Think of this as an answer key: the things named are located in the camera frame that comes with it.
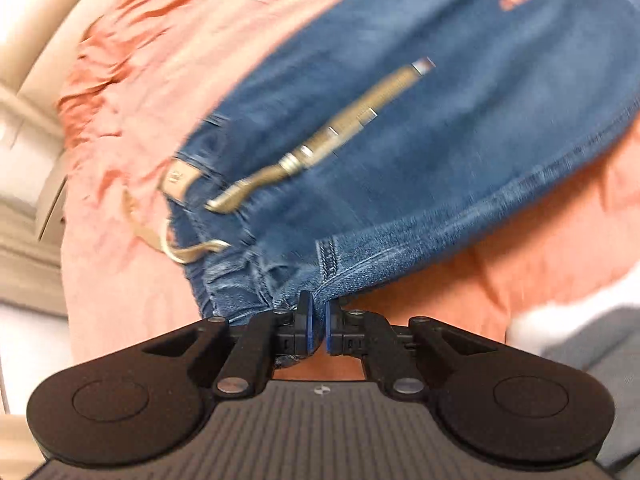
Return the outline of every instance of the blue denim pants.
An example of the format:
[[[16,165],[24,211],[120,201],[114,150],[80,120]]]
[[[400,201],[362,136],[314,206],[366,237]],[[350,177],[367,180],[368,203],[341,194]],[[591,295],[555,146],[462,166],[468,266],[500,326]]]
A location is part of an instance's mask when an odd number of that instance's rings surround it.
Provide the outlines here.
[[[170,200],[203,316],[246,323],[388,282],[462,248],[614,142],[638,110],[640,0],[343,0],[300,30],[175,155],[202,176]],[[231,214],[204,205],[275,164],[401,66],[435,68],[320,164]]]

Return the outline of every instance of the gray cloth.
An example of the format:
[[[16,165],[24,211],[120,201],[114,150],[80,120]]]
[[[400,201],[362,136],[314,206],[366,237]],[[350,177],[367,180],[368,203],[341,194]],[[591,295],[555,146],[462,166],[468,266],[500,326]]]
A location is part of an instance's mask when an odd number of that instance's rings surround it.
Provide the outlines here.
[[[640,453],[640,310],[609,312],[544,357],[584,370],[606,386],[616,418],[598,462],[621,479],[640,479],[640,462],[634,460]]]

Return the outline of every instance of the ribbed gray surface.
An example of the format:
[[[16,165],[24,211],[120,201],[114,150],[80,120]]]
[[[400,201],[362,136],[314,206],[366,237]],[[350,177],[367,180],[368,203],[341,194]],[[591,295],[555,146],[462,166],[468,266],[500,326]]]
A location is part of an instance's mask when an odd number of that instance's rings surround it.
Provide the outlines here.
[[[330,389],[323,395],[318,386]],[[469,456],[420,404],[372,383],[269,382],[255,399],[224,402],[189,444],[155,462],[87,471],[57,462],[34,480],[606,480],[584,463],[512,471]]]

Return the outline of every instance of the screw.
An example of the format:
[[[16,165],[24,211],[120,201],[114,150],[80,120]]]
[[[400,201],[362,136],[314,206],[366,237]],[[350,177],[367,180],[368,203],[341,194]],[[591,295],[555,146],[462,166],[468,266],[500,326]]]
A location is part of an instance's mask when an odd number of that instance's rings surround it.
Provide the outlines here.
[[[249,383],[242,377],[225,377],[218,381],[218,389],[224,394],[241,394],[248,387]]]
[[[424,384],[420,379],[403,377],[394,383],[394,390],[399,394],[417,394],[424,389]]]

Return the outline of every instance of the orange bed sheet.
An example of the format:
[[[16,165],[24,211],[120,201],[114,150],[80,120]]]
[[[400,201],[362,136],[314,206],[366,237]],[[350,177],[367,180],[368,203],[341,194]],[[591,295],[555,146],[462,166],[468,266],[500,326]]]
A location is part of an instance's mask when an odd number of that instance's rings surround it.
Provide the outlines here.
[[[338,1],[117,0],[87,30],[59,104],[71,160],[63,281],[77,361],[198,319],[182,269],[132,234],[123,190],[136,197],[138,219],[159,229],[168,210],[157,186],[172,153],[265,56]],[[419,314],[503,339],[514,314],[576,300],[640,258],[639,160],[636,120],[615,149],[500,230],[356,303],[396,324]],[[319,357],[289,376],[358,373],[343,362],[332,372]]]

